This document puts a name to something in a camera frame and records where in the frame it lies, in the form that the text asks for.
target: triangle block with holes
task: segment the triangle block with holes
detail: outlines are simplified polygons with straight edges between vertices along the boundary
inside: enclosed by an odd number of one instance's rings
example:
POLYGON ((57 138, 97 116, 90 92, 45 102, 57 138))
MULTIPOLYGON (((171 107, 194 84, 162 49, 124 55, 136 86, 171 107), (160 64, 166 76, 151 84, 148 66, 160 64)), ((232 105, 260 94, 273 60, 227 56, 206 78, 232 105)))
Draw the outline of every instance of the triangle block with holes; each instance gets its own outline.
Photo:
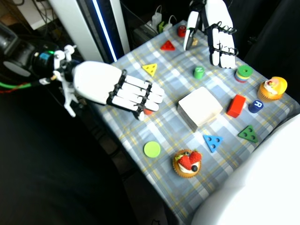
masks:
POLYGON ((158 67, 157 63, 142 66, 142 68, 151 76, 154 76, 157 67, 158 67))
POLYGON ((166 43, 164 43, 163 46, 160 47, 161 50, 165 51, 174 51, 175 47, 172 45, 172 43, 168 40, 166 43))
POLYGON ((203 137, 212 153, 215 152, 215 150, 219 147, 219 145, 223 141, 223 138, 219 136, 203 135, 203 137))
POLYGON ((254 143, 258 142, 257 136, 255 134, 255 131, 254 131, 252 125, 249 125, 248 127, 246 127, 242 132, 239 133, 238 136, 240 138, 244 138, 244 139, 254 142, 254 143))

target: red triangle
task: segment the red triangle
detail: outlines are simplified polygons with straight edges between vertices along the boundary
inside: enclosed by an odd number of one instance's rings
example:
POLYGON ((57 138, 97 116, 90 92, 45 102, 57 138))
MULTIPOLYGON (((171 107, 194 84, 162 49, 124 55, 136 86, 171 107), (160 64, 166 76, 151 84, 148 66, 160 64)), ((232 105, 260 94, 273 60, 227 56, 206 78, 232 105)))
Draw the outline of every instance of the red triangle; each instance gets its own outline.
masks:
POLYGON ((170 41, 166 41, 163 46, 160 47, 161 50, 165 51, 174 51, 175 47, 172 45, 170 41))

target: led light strip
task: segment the led light strip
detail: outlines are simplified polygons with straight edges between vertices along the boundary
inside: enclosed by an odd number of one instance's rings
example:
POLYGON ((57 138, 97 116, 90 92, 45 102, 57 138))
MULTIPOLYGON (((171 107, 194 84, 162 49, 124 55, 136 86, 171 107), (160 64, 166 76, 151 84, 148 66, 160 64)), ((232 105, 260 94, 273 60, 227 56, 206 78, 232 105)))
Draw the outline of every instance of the led light strip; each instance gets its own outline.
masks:
POLYGON ((103 21, 103 17, 101 15, 101 12, 100 12, 100 8, 99 8, 99 5, 97 3, 97 0, 92 0, 93 1, 93 4, 94 4, 94 7, 95 7, 95 10, 96 10, 96 13, 98 15, 98 18, 99 18, 99 21, 100 21, 100 24, 102 26, 102 29, 103 29, 103 32, 104 32, 104 35, 106 37, 106 40, 107 40, 107 43, 108 43, 108 46, 109 46, 109 49, 111 50, 111 53, 112 53, 112 57, 113 57, 113 60, 116 62, 117 61, 117 58, 116 58, 116 55, 114 53, 114 50, 113 50, 113 46, 112 46, 112 43, 109 39, 109 36, 108 36, 108 33, 107 33, 107 30, 106 30, 106 27, 105 27, 105 24, 104 24, 104 21, 103 21))

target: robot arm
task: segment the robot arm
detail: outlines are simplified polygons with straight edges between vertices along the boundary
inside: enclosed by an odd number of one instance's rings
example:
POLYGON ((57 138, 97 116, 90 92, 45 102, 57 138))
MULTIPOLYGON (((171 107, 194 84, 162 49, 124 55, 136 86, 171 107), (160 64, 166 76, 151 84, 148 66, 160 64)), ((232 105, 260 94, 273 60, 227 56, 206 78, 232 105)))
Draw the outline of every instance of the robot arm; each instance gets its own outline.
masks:
POLYGON ((144 109, 159 109, 158 104, 162 103, 165 93, 162 88, 155 83, 129 76, 126 70, 106 63, 80 63, 72 68, 73 82, 67 81, 64 71, 67 70, 73 52, 74 48, 67 45, 64 52, 59 50, 54 53, 54 74, 62 82, 66 100, 64 107, 71 116, 75 116, 70 107, 72 100, 77 102, 75 92, 96 103, 133 111, 139 120, 144 120, 144 109))
POLYGON ((223 68, 235 68, 235 55, 232 34, 231 17, 223 0, 191 1, 190 13, 187 21, 187 32, 184 40, 184 49, 188 50, 193 42, 193 37, 198 28, 208 35, 208 44, 213 65, 223 68))

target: tablecloth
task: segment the tablecloth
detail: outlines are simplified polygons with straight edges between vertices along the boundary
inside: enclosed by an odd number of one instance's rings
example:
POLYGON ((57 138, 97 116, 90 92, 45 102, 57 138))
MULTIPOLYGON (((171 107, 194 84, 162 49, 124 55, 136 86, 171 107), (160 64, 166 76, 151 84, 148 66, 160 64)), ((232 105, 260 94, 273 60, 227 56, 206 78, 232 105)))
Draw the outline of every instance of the tablecloth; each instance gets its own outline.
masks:
MULTIPOLYGON (((165 90, 158 112, 147 116, 144 121, 138 121, 131 112, 109 105, 97 107, 106 125, 180 223, 189 224, 197 207, 249 157, 268 134, 287 117, 299 113, 299 104, 284 94, 281 100, 265 103, 259 113, 250 113, 247 105, 257 99, 258 85, 266 78, 254 71, 246 83, 239 83, 233 76, 235 70, 212 66, 207 37, 201 32, 195 36, 198 39, 197 46, 190 51, 183 51, 184 38, 177 35, 180 25, 186 25, 186 22, 178 23, 113 63, 115 67, 126 69, 129 75, 156 82, 165 90), (167 40, 175 46, 175 51, 160 50, 167 40), (153 78, 142 69, 142 65, 151 63, 158 64, 153 78), (196 66, 205 69, 201 80, 193 77, 196 66), (193 133, 178 115, 177 103, 201 86, 206 87, 224 109, 215 120, 193 133), (245 96, 247 100, 241 115, 235 119, 228 116, 226 110, 236 94, 245 96), (258 136, 258 143, 237 136, 250 124, 258 136), (211 153, 203 135, 221 136, 223 142, 211 153), (157 158, 149 158, 143 152, 144 145, 149 141, 156 141, 161 146, 157 158), (181 149, 197 149, 202 153, 202 168, 197 176, 185 179, 174 171, 172 158, 181 149)), ((236 61, 237 66, 245 64, 238 58, 236 61)))

